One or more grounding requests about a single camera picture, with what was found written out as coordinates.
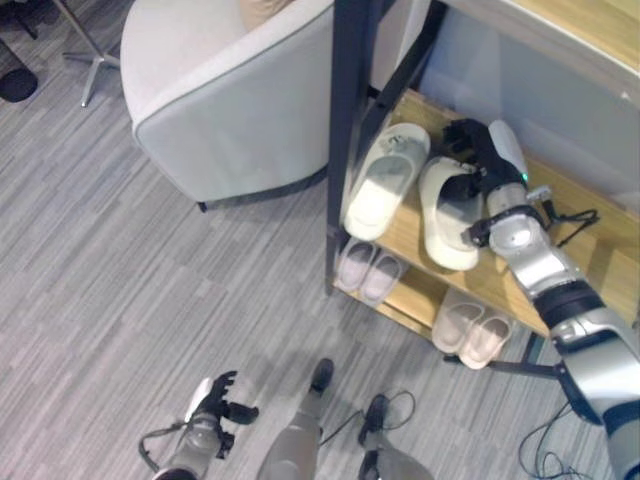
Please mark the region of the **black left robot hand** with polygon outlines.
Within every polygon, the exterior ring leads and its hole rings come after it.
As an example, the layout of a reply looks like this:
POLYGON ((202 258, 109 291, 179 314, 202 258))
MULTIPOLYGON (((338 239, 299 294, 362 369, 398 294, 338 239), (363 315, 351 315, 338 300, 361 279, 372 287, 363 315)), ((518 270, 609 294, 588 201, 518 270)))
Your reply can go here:
POLYGON ((258 407, 249 407, 226 399, 236 375, 237 371, 232 370, 216 379, 203 379, 191 397, 184 421, 190 422, 197 414, 211 414, 240 425, 253 423, 259 416, 258 407))

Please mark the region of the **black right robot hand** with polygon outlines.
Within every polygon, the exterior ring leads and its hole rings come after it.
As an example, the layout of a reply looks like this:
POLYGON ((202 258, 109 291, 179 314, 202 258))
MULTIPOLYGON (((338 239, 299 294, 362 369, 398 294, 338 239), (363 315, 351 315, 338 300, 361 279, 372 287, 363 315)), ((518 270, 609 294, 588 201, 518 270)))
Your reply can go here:
POLYGON ((499 187, 527 186, 523 174, 498 153, 489 128, 481 122, 470 118, 452 121, 443 128, 443 143, 454 153, 471 150, 468 161, 476 167, 474 173, 454 175, 445 182, 445 199, 469 200, 479 194, 486 199, 499 187))

